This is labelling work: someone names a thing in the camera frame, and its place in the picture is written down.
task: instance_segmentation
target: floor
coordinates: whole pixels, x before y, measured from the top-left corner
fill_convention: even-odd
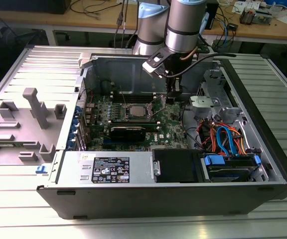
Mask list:
[[[27,33],[24,29],[14,29],[17,35]],[[46,38],[43,34],[39,34],[39,38],[32,39],[32,36],[21,38],[19,41],[15,41],[13,33],[4,28],[1,30],[3,38],[0,39],[0,81],[3,76],[7,73],[13,62],[17,59],[23,48],[29,41],[36,45],[47,45]],[[90,42],[86,42],[85,35],[82,32],[69,32],[70,40],[67,41],[64,35],[58,35],[58,43],[62,46],[90,46],[90,47],[109,47],[112,46],[113,34],[108,33],[89,33]],[[121,36],[117,36],[117,46],[120,46]],[[257,54],[262,45],[260,43],[234,42],[231,47],[222,49],[225,52],[237,52],[239,53],[250,53]],[[283,72],[287,70],[287,45],[278,44],[264,44],[261,49],[261,54],[268,55],[274,63]]]

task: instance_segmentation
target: table surface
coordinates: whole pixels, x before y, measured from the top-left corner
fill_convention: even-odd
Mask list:
[[[99,0],[84,0],[84,5],[98,4]],[[99,10],[104,7],[115,5],[115,0],[105,2],[100,6],[94,6],[89,9]],[[81,1],[76,3],[74,9],[82,11]],[[286,39],[287,40],[287,24],[272,20],[271,25],[243,25],[239,23],[239,14],[232,13],[232,6],[227,8],[222,7],[224,15],[229,19],[229,22],[237,24],[238,30],[236,36],[238,37],[255,37],[255,38],[271,38],[271,39]],[[101,27],[101,28],[115,28],[116,20],[121,10],[121,5],[109,8],[101,12],[100,20],[96,20],[85,14],[75,13],[70,9],[63,15],[55,15],[48,13],[29,13],[29,12],[13,12],[0,11],[0,17],[6,22],[17,22],[27,24],[45,24],[45,25],[65,25],[65,26],[82,26],[82,27]],[[136,28],[137,7],[135,4],[130,4],[128,7],[127,29]],[[205,30],[204,34],[221,35],[219,22],[215,21],[211,30]]]

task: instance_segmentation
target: regulatory label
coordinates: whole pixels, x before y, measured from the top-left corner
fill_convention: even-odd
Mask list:
[[[93,183],[129,183],[129,158],[95,158]]]

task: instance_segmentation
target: desk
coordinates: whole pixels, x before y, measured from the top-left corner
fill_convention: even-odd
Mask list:
[[[221,8],[224,16],[228,18],[229,22],[239,26],[236,36],[234,37],[235,41],[287,44],[287,24],[273,19],[271,25],[244,25],[240,24],[240,14],[232,13],[232,6]],[[221,37],[222,33],[223,31],[219,25],[219,22],[214,21],[212,29],[205,30],[203,35],[207,42],[212,44],[214,40]]]
[[[97,0],[84,0],[85,5],[96,4]],[[102,9],[107,6],[115,5],[115,0],[106,2],[101,6],[92,7],[93,10]],[[77,3],[74,6],[77,11],[82,11],[81,4]],[[116,20],[119,15],[121,5],[109,8],[101,12],[101,20],[96,20],[84,14],[75,13],[68,9],[63,15],[54,15],[48,13],[30,13],[30,12],[14,12],[0,11],[0,17],[8,23],[10,27],[42,29],[45,30],[48,42],[50,45],[57,45],[54,31],[83,31],[83,32],[106,32],[115,33]],[[231,13],[232,6],[222,7],[223,13],[227,18],[230,18],[231,23],[237,24],[238,30],[235,36],[236,41],[262,42],[262,43],[277,43],[287,44],[287,24],[272,20],[271,25],[243,25],[239,22],[239,14]],[[137,7],[130,4],[128,7],[126,34],[132,34],[136,28]],[[219,22],[215,21],[211,30],[204,31],[204,38],[208,43],[220,38],[222,29]]]
[[[102,1],[84,0],[84,5],[98,4]],[[105,7],[115,5],[116,1],[111,0],[100,6],[94,6],[89,9],[100,10]],[[80,3],[75,4],[76,11],[83,11]],[[54,31],[83,31],[83,32],[105,32],[115,33],[116,21],[121,10],[121,5],[106,9],[100,12],[100,20],[85,14],[76,13],[68,9],[63,15],[49,13],[31,13],[31,12],[15,12],[0,11],[0,17],[10,26],[17,28],[42,29],[45,30],[50,45],[57,45]],[[129,4],[126,34],[132,34],[136,28],[137,6]]]

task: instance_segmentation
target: computer tower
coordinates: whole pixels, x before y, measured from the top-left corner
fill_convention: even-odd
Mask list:
[[[0,0],[0,10],[64,14],[70,2],[71,0]]]

